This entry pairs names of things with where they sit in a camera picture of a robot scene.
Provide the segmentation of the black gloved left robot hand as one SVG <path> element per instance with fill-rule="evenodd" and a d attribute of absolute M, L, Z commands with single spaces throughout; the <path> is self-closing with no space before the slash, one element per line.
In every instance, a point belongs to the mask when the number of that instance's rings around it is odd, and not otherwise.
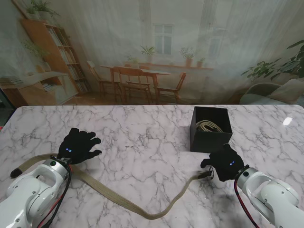
<path fill-rule="evenodd" d="M 96 137 L 95 132 L 80 131 L 72 128 L 64 138 L 58 150 L 58 159 L 70 159 L 70 164 L 79 164 L 96 156 L 102 151 L 91 149 L 101 143 L 101 139 Z"/>

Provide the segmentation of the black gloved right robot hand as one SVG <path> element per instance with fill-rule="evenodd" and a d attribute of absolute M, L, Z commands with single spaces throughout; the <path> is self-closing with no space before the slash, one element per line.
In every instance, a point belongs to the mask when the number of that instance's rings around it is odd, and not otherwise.
<path fill-rule="evenodd" d="M 219 151 L 211 153 L 208 159 L 201 162 L 201 168 L 206 166 L 212 166 L 216 170 L 219 180 L 225 182 L 234 180 L 245 165 L 237 152 L 226 143 Z"/>

